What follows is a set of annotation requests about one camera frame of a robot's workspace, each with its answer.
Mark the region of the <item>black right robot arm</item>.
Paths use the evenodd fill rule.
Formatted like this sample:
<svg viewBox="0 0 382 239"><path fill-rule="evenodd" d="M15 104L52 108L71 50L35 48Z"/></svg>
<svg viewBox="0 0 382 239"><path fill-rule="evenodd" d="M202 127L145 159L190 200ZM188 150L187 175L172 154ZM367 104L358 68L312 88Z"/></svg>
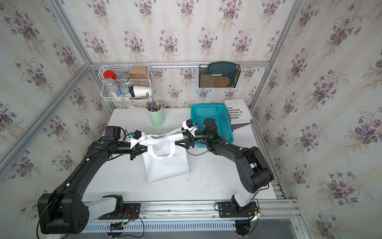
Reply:
<svg viewBox="0 0 382 239"><path fill-rule="evenodd" d="M274 180L274 174L259 148L240 147L229 143L218 134L214 119L207 118L204 126L191 119L183 122L181 128L184 139L176 145L185 149L203 144L206 152L225 157L235 163L241 182L240 189L231 198L233 209L242 211L250 207L252 200Z"/></svg>

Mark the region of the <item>white insulated delivery bag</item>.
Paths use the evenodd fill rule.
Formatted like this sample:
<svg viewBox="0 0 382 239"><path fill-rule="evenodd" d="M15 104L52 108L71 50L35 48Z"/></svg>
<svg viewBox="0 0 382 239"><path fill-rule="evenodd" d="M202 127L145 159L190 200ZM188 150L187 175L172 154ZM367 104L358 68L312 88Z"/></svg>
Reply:
<svg viewBox="0 0 382 239"><path fill-rule="evenodd" d="M180 128L167 134L149 134L138 140L139 145L146 146L143 153L148 183L185 175L190 172L186 149L176 145L183 140Z"/></svg>

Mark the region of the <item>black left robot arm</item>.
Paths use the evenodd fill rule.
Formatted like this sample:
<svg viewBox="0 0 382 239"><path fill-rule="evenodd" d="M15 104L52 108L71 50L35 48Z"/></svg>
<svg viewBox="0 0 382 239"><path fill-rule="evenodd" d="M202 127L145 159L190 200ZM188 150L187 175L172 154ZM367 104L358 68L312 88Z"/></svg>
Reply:
<svg viewBox="0 0 382 239"><path fill-rule="evenodd" d="M147 151L146 146L132 142L142 136L143 133L138 130L128 133L119 126L106 127L104 136L88 147L83 160L70 176L52 193L44 193L38 199L36 233L79 234L94 219L137 219L139 205L126 206L121 195L106 195L90 203L84 203L82 199L104 163L125 154L133 160Z"/></svg>

